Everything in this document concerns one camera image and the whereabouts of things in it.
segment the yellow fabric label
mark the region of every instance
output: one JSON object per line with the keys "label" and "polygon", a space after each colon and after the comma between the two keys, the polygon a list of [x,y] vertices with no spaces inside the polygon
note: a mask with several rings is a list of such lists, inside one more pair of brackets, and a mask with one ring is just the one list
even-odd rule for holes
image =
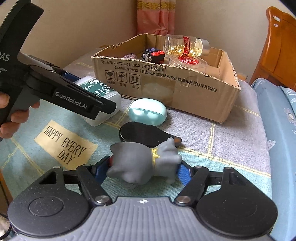
{"label": "yellow fabric label", "polygon": [[88,162],[97,145],[51,120],[35,141],[68,170]]}

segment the beige wall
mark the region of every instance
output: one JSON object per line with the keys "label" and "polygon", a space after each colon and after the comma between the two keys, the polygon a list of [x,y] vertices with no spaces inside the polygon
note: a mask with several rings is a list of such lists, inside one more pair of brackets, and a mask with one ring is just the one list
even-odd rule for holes
{"label": "beige wall", "polygon": [[225,50],[249,80],[266,39],[270,6],[291,13],[279,0],[176,0],[175,33],[207,39]]}
{"label": "beige wall", "polygon": [[[0,6],[0,23],[16,0]],[[32,0],[44,13],[21,51],[61,67],[136,34],[136,0]]]}
{"label": "beige wall", "polygon": [[[0,7],[0,23],[16,0]],[[22,52],[61,67],[101,45],[136,34],[136,0],[32,0],[45,12]],[[176,34],[209,40],[228,52],[250,79],[267,35],[266,9],[289,12],[279,0],[176,0]]]}

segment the pink curtain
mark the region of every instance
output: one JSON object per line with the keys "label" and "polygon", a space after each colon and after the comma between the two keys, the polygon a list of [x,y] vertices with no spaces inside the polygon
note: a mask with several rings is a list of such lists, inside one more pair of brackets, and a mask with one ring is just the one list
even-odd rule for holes
{"label": "pink curtain", "polygon": [[137,34],[174,34],[176,0],[137,0]]}

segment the finger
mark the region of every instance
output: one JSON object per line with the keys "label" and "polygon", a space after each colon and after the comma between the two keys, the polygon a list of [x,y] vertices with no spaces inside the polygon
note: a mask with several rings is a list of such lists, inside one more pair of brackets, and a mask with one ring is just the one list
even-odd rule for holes
{"label": "finger", "polygon": [[0,109],[5,108],[9,102],[9,95],[0,92]]}
{"label": "finger", "polygon": [[26,111],[18,110],[11,115],[10,119],[12,122],[15,122],[15,123],[20,123],[20,124],[25,123],[29,118],[29,113],[30,113],[29,110],[26,110]]}
{"label": "finger", "polygon": [[0,127],[0,132],[2,134],[13,134],[16,133],[17,130],[19,129],[20,124],[19,123],[15,123],[15,122],[7,122],[4,123],[1,127]]}
{"label": "finger", "polygon": [[40,101],[36,102],[34,105],[31,106],[34,109],[38,109],[40,107]]}
{"label": "finger", "polygon": [[11,138],[13,136],[13,133],[10,133],[10,134],[3,134],[0,132],[0,137],[3,138],[3,139],[8,139],[8,138]]}

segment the red label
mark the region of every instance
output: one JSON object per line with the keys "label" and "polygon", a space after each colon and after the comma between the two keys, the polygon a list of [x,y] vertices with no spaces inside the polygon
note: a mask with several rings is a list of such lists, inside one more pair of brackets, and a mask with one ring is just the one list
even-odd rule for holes
{"label": "red label", "polygon": [[185,64],[198,64],[199,63],[198,59],[196,59],[194,57],[179,56],[178,59]]}
{"label": "red label", "polygon": [[189,37],[183,36],[184,39],[184,52],[182,56],[188,56],[189,51],[190,51],[190,39]]}

